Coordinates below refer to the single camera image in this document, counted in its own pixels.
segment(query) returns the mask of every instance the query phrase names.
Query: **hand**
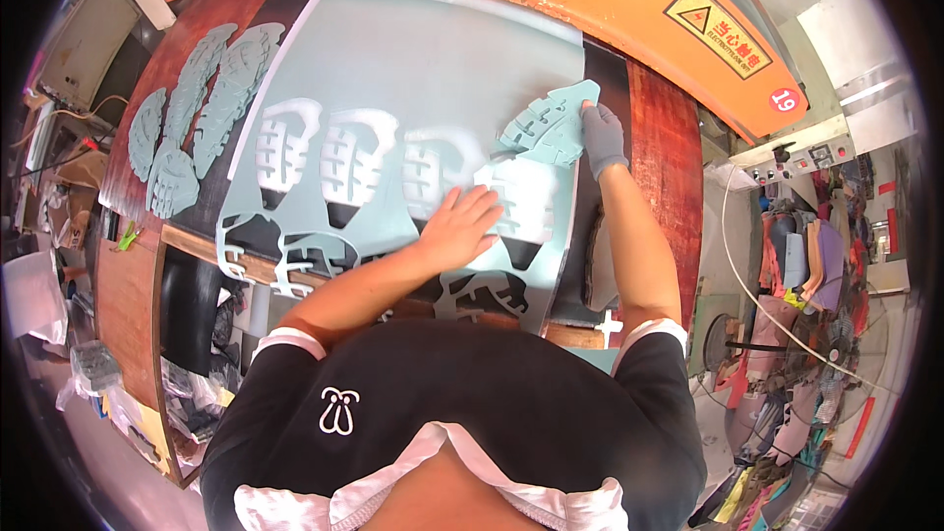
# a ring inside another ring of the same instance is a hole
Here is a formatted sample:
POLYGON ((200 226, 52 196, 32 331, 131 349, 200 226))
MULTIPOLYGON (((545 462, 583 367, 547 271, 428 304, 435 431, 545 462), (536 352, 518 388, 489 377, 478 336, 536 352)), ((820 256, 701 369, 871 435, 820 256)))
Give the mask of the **hand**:
POLYGON ((584 100, 581 109, 584 120, 584 147, 590 160, 593 178, 599 180, 599 173, 611 165, 630 166, 630 161, 623 155, 623 125, 610 108, 604 104, 594 106, 584 100))
POLYGON ((481 184, 460 199, 461 194, 455 187, 445 196, 419 241, 411 246, 434 273, 468 265, 499 241, 496 235, 485 235, 504 212, 502 206, 495 206, 499 195, 481 184))

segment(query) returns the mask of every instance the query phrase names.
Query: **white cable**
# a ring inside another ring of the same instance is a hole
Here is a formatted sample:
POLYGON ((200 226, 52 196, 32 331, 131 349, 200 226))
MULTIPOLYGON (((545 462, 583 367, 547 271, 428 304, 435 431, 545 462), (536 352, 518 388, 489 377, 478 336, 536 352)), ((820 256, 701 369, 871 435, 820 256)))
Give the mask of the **white cable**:
POLYGON ((736 172, 738 172, 737 166, 731 169, 731 174, 728 175, 728 183, 724 186, 724 200, 721 202, 721 240, 724 242, 724 252, 725 254, 728 255, 728 263, 731 264, 731 271, 735 274, 735 278, 737 278, 737 282, 741 284, 741 289, 744 289, 744 292, 748 294, 750 301, 753 301, 754 304, 757 306, 757 309, 763 312, 764 315, 767 316, 774 325, 777 325, 781 330, 783 330, 786 333, 786 336, 789 336, 790 338, 792 338, 793 341, 796 342, 797 345, 802 347, 805 351, 807 351, 809 354, 811 354, 815 358, 819 359, 820 361, 832 367, 833 369, 837 370, 838 372, 843 372, 846 375, 854 377, 855 379, 859 380, 863 384, 869 384, 869 385, 872 385, 873 387, 878 387, 879 389, 883 389, 890 394, 895 394, 896 396, 901 395, 897 391, 888 389, 884 385, 879 385, 878 383, 870 382, 866 378, 856 375, 855 373, 850 372, 846 368, 836 365, 835 363, 832 363, 832 361, 830 361, 823 355, 817 353, 816 351, 808 347, 802 340, 794 336, 794 334, 790 332, 784 325, 780 324, 777 321, 777 319, 774 318, 770 314, 770 312, 767 312, 766 310, 764 310, 764 307, 761 305, 761 302, 757 301, 757 298, 755 298, 754 295, 750 293, 748 287, 744 285, 744 280, 741 279, 741 276, 738 274, 738 270, 735 268, 735 261, 733 258, 731 258, 731 250, 728 248, 728 234, 727 234, 727 231, 725 230, 725 225, 724 225, 725 215, 728 210, 728 193, 731 192, 731 180, 735 178, 736 172))

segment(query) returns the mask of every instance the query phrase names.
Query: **concrete floor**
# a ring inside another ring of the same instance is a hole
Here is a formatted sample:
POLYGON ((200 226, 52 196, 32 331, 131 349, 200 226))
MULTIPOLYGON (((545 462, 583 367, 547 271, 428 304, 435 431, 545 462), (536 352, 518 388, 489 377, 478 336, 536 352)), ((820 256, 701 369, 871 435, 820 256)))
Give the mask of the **concrete floor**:
MULTIPOLYGON (((60 250, 69 266, 85 266, 82 254, 60 250)), ((77 279, 79 291, 90 289, 88 277, 77 279)), ((41 388, 55 401, 56 395, 72 375, 68 364, 25 357, 31 379, 41 381, 41 388)), ((88 473, 125 516, 134 529, 184 530, 207 529, 203 501, 195 490, 181 490, 155 470, 108 419, 99 419, 91 405, 74 396, 63 413, 69 432, 88 473)))

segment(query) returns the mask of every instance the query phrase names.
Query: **gloved hand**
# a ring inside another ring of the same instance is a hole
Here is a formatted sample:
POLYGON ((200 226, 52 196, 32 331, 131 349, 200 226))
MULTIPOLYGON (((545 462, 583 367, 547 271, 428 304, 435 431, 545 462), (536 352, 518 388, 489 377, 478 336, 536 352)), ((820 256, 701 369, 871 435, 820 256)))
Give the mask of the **gloved hand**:
POLYGON ((584 100, 581 118, 584 120, 584 147, 593 178, 598 181, 599 173, 610 165, 629 168, 630 161, 623 155, 623 125, 610 108, 604 104, 594 106, 591 101, 584 100))

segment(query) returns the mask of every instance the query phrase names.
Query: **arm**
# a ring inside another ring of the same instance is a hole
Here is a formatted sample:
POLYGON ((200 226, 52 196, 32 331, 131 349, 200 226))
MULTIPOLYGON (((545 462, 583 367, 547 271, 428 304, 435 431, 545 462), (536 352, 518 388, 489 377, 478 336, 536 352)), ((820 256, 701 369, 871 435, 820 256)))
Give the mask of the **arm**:
POLYGON ((582 115, 590 169, 599 182, 610 228, 623 327, 630 332, 659 318, 680 324, 675 258, 627 168, 620 120, 605 105, 594 107, 590 101, 584 101, 582 115))
POLYGON ((282 318, 311 335, 326 351, 359 330, 435 275, 465 266, 498 236, 485 236, 502 216, 499 195, 477 186, 465 197, 455 187, 445 196, 419 240, 406 248, 352 268, 315 289, 282 318))

